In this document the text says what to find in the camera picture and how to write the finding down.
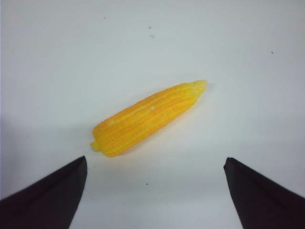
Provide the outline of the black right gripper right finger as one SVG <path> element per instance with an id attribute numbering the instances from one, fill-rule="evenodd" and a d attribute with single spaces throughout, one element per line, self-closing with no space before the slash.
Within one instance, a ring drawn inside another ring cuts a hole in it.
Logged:
<path id="1" fill-rule="evenodd" d="M 303 229 L 304 197 L 286 189 L 235 158 L 224 172 L 229 192 L 244 229 Z"/>

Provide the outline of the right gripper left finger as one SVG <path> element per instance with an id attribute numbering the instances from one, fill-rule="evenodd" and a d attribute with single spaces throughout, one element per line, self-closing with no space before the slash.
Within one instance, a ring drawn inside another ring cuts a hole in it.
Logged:
<path id="1" fill-rule="evenodd" d="M 2 229 L 68 229 L 87 177 L 84 156 L 0 201 Z"/>

